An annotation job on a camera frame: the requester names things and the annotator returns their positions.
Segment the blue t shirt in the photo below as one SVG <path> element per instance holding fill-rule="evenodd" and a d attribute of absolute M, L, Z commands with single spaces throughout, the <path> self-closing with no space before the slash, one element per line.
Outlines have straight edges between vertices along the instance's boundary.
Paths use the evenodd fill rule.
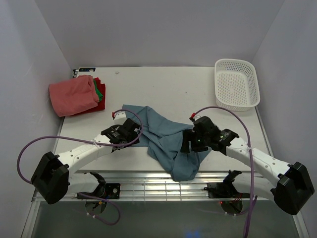
<path fill-rule="evenodd" d="M 134 144 L 134 147 L 146 147 L 147 154 L 158 161 L 174 181 L 189 181 L 195 178 L 201 162 L 211 149 L 189 154 L 180 152 L 183 131 L 191 129 L 191 125 L 168 120 L 149 106 L 123 105 L 122 108 L 128 110 L 128 118 L 138 122 L 134 116 L 137 114 L 143 123 L 140 142 Z"/>

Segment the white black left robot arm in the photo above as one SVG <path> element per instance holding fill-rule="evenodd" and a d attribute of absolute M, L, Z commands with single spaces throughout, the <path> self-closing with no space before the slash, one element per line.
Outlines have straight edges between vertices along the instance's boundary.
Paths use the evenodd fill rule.
<path fill-rule="evenodd" d="M 96 172 L 79 174 L 77 171 L 100 157 L 138 143 L 140 130 L 138 123 L 126 119 L 122 125 L 103 130 L 90 143 L 57 155 L 47 152 L 36 167 L 31 184 L 48 204 L 55 204 L 72 193 L 79 199 L 101 198 L 105 194 L 105 179 Z"/>

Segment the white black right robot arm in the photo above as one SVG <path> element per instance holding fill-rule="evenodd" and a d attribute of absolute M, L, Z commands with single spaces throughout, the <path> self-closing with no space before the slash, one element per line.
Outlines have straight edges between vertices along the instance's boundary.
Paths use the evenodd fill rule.
<path fill-rule="evenodd" d="M 190 117 L 193 128 L 183 131 L 182 153 L 220 152 L 258 172 L 251 177 L 241 171 L 229 171 L 222 182 L 208 184 L 210 197 L 231 198 L 238 194 L 253 194 L 271 201 L 284 212 L 297 215 L 314 194 L 315 189 L 305 165 L 280 161 L 247 142 L 230 129 L 220 130 L 209 117 Z"/>

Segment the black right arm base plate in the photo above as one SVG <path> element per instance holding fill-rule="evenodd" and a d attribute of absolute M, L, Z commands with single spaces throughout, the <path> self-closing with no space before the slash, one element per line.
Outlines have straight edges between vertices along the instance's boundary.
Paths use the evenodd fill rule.
<path fill-rule="evenodd" d="M 225 182 L 209 182 L 203 189 L 208 193 L 209 198 L 247 198 L 250 194 L 246 192 L 238 192 L 232 183 Z"/>

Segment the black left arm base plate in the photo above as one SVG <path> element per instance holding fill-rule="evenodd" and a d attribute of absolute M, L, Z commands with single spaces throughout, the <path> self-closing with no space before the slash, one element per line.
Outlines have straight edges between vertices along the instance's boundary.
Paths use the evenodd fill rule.
<path fill-rule="evenodd" d="M 119 183 L 99 183 L 92 188 L 85 188 L 76 195 L 76 198 L 84 199 L 85 196 L 81 195 L 82 193 L 97 198 L 118 199 L 120 197 L 120 186 Z"/>

